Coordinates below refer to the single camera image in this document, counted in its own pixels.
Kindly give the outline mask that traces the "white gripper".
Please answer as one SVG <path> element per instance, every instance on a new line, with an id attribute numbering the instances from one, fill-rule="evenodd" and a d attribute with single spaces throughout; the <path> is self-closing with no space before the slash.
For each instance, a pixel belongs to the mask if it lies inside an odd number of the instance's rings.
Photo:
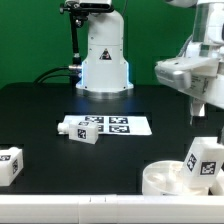
<path id="1" fill-rule="evenodd" d="M 205 121 L 205 103 L 224 109 L 224 45 L 190 42 L 175 58 L 158 61 L 158 81 L 193 98 L 190 99 L 190 124 Z M 224 145 L 224 127 L 218 143 Z"/>

